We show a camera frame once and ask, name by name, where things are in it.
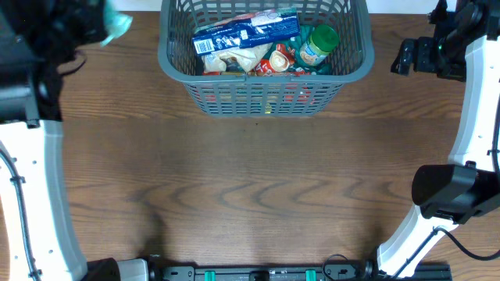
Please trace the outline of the mint green small packet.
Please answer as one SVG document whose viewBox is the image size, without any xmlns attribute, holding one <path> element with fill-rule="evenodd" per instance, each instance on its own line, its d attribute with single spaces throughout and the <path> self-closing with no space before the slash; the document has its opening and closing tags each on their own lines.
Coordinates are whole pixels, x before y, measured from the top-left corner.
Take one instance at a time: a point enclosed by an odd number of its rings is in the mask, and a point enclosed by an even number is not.
<svg viewBox="0 0 500 281">
<path fill-rule="evenodd" d="M 100 45 L 105 47 L 111 41 L 123 36 L 130 29 L 133 17 L 115 10 L 110 1 L 105 1 L 103 22 L 107 36 L 100 42 Z"/>
</svg>

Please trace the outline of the green lid jar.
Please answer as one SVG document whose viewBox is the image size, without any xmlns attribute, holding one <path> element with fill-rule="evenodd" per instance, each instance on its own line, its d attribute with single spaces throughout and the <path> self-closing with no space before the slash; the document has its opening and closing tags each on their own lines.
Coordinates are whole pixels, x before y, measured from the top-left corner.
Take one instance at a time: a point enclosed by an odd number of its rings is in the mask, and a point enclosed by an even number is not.
<svg viewBox="0 0 500 281">
<path fill-rule="evenodd" d="M 326 24 L 314 27 L 302 44 L 299 56 L 307 66 L 318 66 L 339 45 L 337 32 Z"/>
</svg>

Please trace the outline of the green coffee sachet bag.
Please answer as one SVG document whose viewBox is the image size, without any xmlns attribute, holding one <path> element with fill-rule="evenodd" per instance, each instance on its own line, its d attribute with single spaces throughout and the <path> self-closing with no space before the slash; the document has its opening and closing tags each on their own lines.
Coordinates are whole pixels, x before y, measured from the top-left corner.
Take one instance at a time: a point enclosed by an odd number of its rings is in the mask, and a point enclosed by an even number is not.
<svg viewBox="0 0 500 281">
<path fill-rule="evenodd" d="M 298 36 L 273 43 L 270 50 L 252 71 L 282 73 L 298 72 L 299 69 L 303 69 L 305 72 L 316 72 L 316 75 L 332 74 L 332 66 L 325 62 L 326 59 L 318 66 L 307 66 L 299 56 L 300 48 L 313 28 L 312 25 L 301 25 Z"/>
</svg>

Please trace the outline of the red spaghetti pack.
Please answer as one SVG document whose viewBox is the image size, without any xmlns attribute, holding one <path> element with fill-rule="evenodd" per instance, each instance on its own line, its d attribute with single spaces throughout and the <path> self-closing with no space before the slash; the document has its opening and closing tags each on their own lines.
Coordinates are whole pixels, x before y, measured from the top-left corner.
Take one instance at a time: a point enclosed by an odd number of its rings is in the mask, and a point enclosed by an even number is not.
<svg viewBox="0 0 500 281">
<path fill-rule="evenodd" d="M 248 73 L 242 73 L 242 72 L 208 72 L 208 73 L 203 73 L 203 76 L 236 76 L 236 77 L 264 77 L 265 79 L 269 80 L 270 78 L 292 78 L 292 77 L 300 77 L 300 76 L 310 76 L 311 74 L 316 75 L 316 72 L 305 72 L 303 69 L 299 69 L 298 72 L 282 72 L 282 73 L 264 73 L 264 72 L 255 72 L 251 71 Z M 242 107 L 243 104 L 247 101 L 245 95 L 250 94 L 250 106 L 252 110 L 256 110 L 258 106 L 262 105 L 262 101 L 264 96 L 267 96 L 267 104 L 268 106 L 272 106 L 277 103 L 278 95 L 280 93 L 280 89 L 276 84 L 270 84 L 268 86 L 268 93 L 264 94 L 264 89 L 261 84 L 256 84 L 254 86 L 251 86 L 249 90 L 247 90 L 247 87 L 244 84 L 238 84 L 235 87 L 236 89 L 236 94 L 235 94 L 235 101 L 237 104 L 237 107 Z M 284 88 L 284 100 L 283 103 L 285 104 L 291 104 L 294 99 L 298 103 L 303 103 L 305 104 L 308 99 L 310 98 L 310 95 L 312 93 L 312 87 L 310 86 L 304 86 L 299 88 L 299 92 L 296 94 L 295 92 L 298 90 L 298 87 L 295 84 L 287 84 Z M 205 92 L 205 100 L 210 104 L 210 105 L 215 105 L 217 99 L 220 99 L 222 102 L 222 105 L 227 107 L 230 104 L 231 101 L 231 92 L 230 92 L 230 87 L 229 86 L 224 86 L 224 85 L 219 85 L 218 91 L 219 93 L 217 94 L 214 90 L 209 90 L 207 87 L 203 88 L 203 91 Z"/>
</svg>

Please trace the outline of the beige paper pouch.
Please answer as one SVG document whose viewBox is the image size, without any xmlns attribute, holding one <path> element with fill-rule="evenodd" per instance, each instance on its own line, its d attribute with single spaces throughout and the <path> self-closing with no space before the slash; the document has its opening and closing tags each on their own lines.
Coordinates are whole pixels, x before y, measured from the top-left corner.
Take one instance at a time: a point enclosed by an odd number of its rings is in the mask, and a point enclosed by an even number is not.
<svg viewBox="0 0 500 281">
<path fill-rule="evenodd" d="M 245 73 L 250 72 L 263 59 L 272 45 L 272 43 L 268 43 L 252 48 L 230 48 L 203 55 L 204 72 L 224 72 L 231 62 L 236 62 Z"/>
</svg>

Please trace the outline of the blue Kleenex tissue pack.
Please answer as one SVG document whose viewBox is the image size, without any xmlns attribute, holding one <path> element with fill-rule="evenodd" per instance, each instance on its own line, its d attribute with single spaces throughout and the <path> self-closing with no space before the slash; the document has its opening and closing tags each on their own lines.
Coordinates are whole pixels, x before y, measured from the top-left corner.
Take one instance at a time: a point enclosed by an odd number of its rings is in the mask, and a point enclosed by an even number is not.
<svg viewBox="0 0 500 281">
<path fill-rule="evenodd" d="M 295 7 L 246 13 L 198 28 L 192 38 L 198 56 L 233 48 L 253 48 L 301 33 Z"/>
</svg>

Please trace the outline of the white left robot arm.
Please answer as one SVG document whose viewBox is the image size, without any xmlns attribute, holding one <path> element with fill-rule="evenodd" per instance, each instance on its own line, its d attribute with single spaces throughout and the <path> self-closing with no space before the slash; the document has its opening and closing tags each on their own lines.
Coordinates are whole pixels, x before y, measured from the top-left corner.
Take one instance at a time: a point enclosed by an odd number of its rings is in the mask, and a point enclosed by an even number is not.
<svg viewBox="0 0 500 281">
<path fill-rule="evenodd" d="M 146 260 L 88 261 L 64 179 L 60 66 L 122 35 L 130 18 L 105 0 L 1 4 L 1 205 L 12 280 L 147 280 Z"/>
</svg>

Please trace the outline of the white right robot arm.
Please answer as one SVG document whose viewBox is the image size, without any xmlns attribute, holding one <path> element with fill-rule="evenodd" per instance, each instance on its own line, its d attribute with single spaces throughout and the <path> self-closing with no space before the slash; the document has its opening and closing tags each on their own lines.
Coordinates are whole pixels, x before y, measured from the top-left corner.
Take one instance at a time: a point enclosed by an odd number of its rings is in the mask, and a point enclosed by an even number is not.
<svg viewBox="0 0 500 281">
<path fill-rule="evenodd" d="M 452 231 L 499 207 L 499 3 L 459 1 L 453 12 L 439 1 L 429 14 L 434 35 L 405 39 L 391 71 L 433 73 L 466 85 L 461 119 L 448 161 L 423 165 L 412 181 L 412 207 L 394 234 L 376 249 L 363 277 L 371 280 L 438 279 L 446 267 L 421 265 L 442 238 L 477 261 Z"/>
</svg>

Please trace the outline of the grey plastic mesh basket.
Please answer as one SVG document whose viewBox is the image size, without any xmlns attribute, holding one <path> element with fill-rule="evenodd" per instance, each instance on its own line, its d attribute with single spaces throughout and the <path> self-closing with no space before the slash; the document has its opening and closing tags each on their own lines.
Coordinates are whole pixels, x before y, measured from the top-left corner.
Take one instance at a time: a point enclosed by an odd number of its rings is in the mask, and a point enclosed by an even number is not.
<svg viewBox="0 0 500 281">
<path fill-rule="evenodd" d="M 202 73 L 195 30 L 249 12 L 295 7 L 302 24 L 327 24 L 340 44 L 326 58 L 330 75 L 251 76 Z M 366 1 L 164 1 L 158 60 L 165 74 L 182 83 L 195 104 L 217 117 L 310 116 L 322 111 L 346 84 L 366 76 L 374 63 Z"/>
</svg>

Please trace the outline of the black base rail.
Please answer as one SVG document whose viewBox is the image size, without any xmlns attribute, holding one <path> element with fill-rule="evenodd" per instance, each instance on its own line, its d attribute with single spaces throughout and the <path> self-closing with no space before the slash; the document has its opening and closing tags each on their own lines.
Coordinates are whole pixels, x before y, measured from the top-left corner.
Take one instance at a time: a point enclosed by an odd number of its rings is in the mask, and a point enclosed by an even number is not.
<svg viewBox="0 0 500 281">
<path fill-rule="evenodd" d="M 340 255 L 321 265 L 224 266 L 150 265 L 148 280 L 157 281 L 330 281 L 330 280 L 404 280 L 377 271 L 372 261 L 350 261 Z"/>
</svg>

